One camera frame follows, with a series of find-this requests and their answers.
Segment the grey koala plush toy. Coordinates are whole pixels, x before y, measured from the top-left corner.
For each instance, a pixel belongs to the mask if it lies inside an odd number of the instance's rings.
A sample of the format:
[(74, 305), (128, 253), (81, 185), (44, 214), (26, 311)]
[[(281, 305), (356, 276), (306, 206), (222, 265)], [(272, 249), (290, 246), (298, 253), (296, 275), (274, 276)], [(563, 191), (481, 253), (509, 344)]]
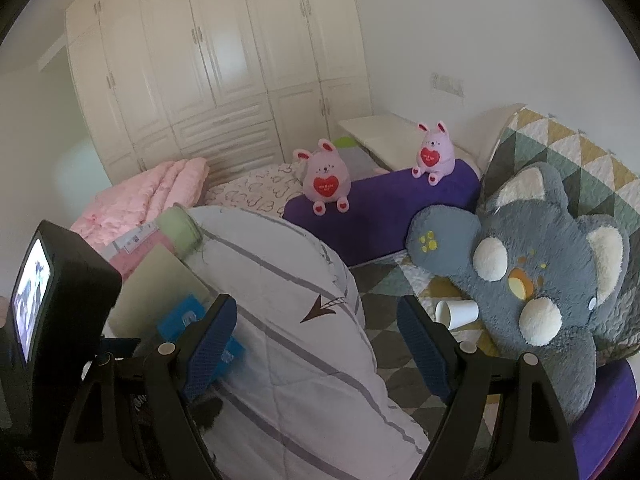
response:
[(629, 235), (608, 214), (574, 217), (558, 170), (535, 162), (475, 212), (432, 205), (412, 219), (416, 266), (477, 303), (500, 356), (541, 359), (569, 424), (597, 377), (597, 331), (612, 318), (628, 270)]

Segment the purple cushion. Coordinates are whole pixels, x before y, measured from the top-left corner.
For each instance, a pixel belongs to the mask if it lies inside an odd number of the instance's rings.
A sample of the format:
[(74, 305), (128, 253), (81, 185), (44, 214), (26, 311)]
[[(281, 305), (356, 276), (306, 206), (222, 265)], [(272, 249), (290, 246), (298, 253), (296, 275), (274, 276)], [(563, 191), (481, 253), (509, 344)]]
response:
[(348, 266), (358, 266), (400, 252), (412, 218), (432, 205), (473, 210), (480, 196), (480, 179), (461, 159), (454, 172), (431, 186), (427, 177), (416, 179), (409, 169), (355, 181), (342, 214), (334, 204), (319, 217), (305, 196), (286, 203), (283, 219), (300, 226), (334, 252)]

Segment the blue black Cooltime can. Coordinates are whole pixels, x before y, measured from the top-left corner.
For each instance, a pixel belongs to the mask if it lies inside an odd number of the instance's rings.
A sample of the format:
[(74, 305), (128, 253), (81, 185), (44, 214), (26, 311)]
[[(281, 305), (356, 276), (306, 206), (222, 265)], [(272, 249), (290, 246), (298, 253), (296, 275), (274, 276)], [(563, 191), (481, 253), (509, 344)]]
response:
[(208, 309), (190, 296), (157, 324), (163, 342), (181, 351), (186, 396), (194, 398), (241, 361), (245, 349), (233, 336), (237, 322), (236, 301), (220, 294)]

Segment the pale yellow cylinder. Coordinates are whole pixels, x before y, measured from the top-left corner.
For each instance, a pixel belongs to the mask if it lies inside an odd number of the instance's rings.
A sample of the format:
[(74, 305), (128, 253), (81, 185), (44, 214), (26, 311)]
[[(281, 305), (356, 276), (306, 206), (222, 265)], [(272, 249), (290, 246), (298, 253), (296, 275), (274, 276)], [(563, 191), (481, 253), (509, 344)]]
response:
[(116, 337), (145, 338), (181, 301), (193, 296), (207, 309), (212, 294), (164, 246), (155, 246), (122, 285), (107, 325)]

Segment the triangle patterned quilt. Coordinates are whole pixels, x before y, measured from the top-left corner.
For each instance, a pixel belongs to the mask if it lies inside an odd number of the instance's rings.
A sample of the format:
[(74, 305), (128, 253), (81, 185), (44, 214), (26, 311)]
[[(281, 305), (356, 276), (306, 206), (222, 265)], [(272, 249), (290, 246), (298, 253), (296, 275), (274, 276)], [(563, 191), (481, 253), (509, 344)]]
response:
[[(523, 168), (546, 162), (559, 171), (574, 217), (608, 214), (629, 235), (628, 270), (612, 318), (597, 331), (597, 377), (587, 409), (567, 425), (576, 444), (616, 437), (634, 419), (638, 387), (631, 367), (639, 361), (639, 179), (621, 162), (586, 136), (556, 120), (522, 108), (506, 123), (482, 181), (474, 211), (484, 205)], [(396, 302), (413, 296), (428, 314), (440, 300), (472, 300), (448, 278), (416, 266), (405, 246), (396, 254), (356, 266), (368, 336), (378, 371), (386, 385), (397, 386), (414, 374), (410, 352), (396, 325)], [(500, 353), (480, 317), (454, 333), (486, 353)]]

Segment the cream wardrobe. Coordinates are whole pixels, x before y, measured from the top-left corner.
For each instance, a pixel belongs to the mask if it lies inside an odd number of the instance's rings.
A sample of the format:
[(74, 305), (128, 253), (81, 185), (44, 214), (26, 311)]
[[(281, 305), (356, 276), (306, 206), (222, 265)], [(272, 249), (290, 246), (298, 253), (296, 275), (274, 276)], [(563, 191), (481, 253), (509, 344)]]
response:
[(194, 157), (228, 181), (371, 111), (355, 0), (75, 0), (66, 36), (115, 183)]

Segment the pink green label can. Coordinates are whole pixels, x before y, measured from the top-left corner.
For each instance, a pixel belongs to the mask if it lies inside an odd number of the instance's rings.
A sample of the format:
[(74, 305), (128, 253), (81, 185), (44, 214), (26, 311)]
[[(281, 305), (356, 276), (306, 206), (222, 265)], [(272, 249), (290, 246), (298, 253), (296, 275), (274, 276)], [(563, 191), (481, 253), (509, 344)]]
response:
[(175, 204), (154, 220), (116, 238), (100, 251), (100, 255), (127, 281), (156, 246), (167, 249), (182, 260), (194, 252), (202, 240), (200, 227), (186, 208)]

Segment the heart pattern bed sheet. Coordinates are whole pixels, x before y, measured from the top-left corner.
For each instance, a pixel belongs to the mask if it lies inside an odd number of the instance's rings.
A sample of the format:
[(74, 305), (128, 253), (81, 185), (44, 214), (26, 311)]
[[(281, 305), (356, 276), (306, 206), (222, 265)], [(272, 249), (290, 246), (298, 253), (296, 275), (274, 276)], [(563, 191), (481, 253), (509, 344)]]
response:
[(286, 203), (302, 195), (304, 170), (303, 162), (292, 162), (250, 171), (227, 183), (211, 186), (204, 195), (204, 204), (281, 218)]

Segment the pink folded quilt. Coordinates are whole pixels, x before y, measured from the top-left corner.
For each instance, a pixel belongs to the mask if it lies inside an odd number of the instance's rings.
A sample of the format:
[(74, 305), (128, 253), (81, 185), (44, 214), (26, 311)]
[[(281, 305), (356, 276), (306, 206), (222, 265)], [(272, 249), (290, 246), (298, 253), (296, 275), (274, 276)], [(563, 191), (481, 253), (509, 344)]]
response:
[(99, 252), (175, 204), (195, 206), (208, 174), (201, 157), (161, 162), (96, 194), (70, 229)]

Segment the pink bunny plush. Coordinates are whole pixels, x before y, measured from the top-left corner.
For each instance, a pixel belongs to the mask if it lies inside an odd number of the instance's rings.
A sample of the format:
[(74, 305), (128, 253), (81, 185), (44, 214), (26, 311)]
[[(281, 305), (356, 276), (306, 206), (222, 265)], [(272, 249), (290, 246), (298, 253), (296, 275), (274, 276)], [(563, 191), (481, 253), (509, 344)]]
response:
[(411, 174), (415, 179), (425, 176), (429, 185), (436, 186), (443, 177), (454, 172), (454, 144), (443, 122), (438, 122), (433, 131), (423, 122), (419, 122), (418, 129), (423, 133), (423, 139), (416, 153), (416, 163), (411, 168)]
[(317, 151), (299, 148), (293, 156), (306, 164), (303, 194), (311, 201), (314, 214), (323, 216), (327, 204), (335, 204), (338, 212), (346, 214), (352, 179), (337, 147), (328, 139), (320, 139)]

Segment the white striped duvet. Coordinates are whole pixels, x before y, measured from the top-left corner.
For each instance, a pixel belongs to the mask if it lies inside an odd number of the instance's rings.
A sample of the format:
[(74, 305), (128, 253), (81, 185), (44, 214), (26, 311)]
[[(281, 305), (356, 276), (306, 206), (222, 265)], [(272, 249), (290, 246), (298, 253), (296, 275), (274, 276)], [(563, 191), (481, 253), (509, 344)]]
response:
[(214, 385), (203, 434), (226, 479), (408, 479), (423, 429), (376, 369), (354, 277), (299, 226), (238, 208), (194, 208), (188, 267), (238, 305), (239, 361)]

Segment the white paper cup near plush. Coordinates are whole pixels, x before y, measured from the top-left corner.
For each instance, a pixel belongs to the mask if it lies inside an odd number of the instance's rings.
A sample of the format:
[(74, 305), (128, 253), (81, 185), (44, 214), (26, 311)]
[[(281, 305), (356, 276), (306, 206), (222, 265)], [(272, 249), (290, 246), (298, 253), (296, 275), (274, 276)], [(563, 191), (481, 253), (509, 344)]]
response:
[(435, 307), (435, 321), (447, 330), (474, 323), (479, 316), (480, 310), (473, 300), (440, 300)]

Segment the left pink bunny plush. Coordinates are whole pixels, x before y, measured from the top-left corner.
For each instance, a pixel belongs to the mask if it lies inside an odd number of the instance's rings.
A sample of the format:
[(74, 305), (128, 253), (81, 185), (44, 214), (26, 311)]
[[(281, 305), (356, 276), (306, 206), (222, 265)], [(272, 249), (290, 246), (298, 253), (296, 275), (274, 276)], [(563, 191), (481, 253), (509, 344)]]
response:
[(311, 201), (314, 214), (323, 216), (327, 204), (335, 204), (338, 212), (346, 214), (352, 179), (337, 147), (328, 139), (320, 139), (317, 151), (299, 148), (293, 156), (306, 164), (303, 194)]

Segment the wall socket plate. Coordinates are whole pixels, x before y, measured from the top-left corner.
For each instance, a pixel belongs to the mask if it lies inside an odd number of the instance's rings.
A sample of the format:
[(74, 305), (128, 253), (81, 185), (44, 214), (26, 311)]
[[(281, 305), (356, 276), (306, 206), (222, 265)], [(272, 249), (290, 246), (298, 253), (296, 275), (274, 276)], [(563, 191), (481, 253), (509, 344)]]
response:
[(431, 74), (431, 87), (434, 90), (449, 93), (460, 99), (464, 98), (463, 80), (439, 73)]

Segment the white bedside table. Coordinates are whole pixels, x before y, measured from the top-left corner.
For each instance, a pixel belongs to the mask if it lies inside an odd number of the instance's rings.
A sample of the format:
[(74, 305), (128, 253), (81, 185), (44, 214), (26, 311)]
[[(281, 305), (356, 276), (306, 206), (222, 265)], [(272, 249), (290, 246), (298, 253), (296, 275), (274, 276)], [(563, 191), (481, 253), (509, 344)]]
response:
[(345, 119), (338, 128), (389, 170), (413, 167), (425, 136), (414, 122), (394, 114)]

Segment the right pink bunny plush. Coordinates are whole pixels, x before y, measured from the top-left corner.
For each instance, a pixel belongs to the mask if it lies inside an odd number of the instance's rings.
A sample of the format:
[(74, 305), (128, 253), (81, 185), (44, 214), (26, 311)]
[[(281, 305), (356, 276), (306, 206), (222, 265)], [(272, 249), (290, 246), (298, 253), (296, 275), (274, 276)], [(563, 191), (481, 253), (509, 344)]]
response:
[(433, 131), (423, 122), (419, 122), (418, 129), (423, 133), (423, 139), (416, 153), (416, 163), (411, 168), (411, 174), (415, 179), (425, 176), (429, 185), (436, 186), (443, 177), (454, 172), (454, 144), (443, 122), (438, 122)]

